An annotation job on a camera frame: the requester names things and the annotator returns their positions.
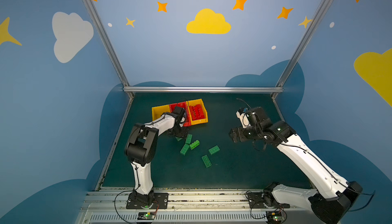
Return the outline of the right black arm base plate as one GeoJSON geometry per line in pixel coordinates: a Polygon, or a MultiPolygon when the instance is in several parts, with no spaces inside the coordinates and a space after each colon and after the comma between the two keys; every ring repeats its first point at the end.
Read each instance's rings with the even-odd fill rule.
{"type": "Polygon", "coordinates": [[[286,209],[291,207],[289,204],[278,203],[271,193],[247,191],[245,196],[248,200],[250,208],[286,209]]]}

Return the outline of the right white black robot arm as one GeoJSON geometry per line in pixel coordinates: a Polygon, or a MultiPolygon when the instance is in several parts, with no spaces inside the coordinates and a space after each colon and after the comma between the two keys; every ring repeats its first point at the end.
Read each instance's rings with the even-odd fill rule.
{"type": "Polygon", "coordinates": [[[356,202],[362,187],[325,164],[286,122],[272,123],[262,107],[240,108],[236,112],[240,127],[231,129],[234,142],[263,140],[286,155],[311,181],[313,189],[302,189],[272,183],[255,200],[251,207],[277,209],[284,204],[312,211],[322,222],[337,224],[356,202]]]}

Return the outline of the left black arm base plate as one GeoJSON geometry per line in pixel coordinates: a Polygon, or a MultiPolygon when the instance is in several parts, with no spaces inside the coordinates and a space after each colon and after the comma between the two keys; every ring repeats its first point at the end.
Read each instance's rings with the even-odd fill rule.
{"type": "Polygon", "coordinates": [[[126,209],[166,209],[168,193],[140,194],[132,192],[128,196],[126,209]]]}

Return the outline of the red lego brick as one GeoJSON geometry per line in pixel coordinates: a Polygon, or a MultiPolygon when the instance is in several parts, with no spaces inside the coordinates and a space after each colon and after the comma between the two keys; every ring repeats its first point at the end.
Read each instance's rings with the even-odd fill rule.
{"type": "Polygon", "coordinates": [[[195,106],[190,106],[190,113],[193,121],[205,119],[205,114],[201,104],[196,104],[195,106]]]}

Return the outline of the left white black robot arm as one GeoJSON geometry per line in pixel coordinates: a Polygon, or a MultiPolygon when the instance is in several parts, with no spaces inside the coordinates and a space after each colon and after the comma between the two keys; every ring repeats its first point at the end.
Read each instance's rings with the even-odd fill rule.
{"type": "Polygon", "coordinates": [[[127,209],[150,209],[158,204],[151,176],[151,162],[156,154],[158,137],[165,132],[185,137],[188,133],[183,127],[185,121],[185,109],[176,106],[173,112],[165,112],[149,123],[136,123],[132,128],[125,155],[133,168],[135,187],[129,194],[127,209]]]}

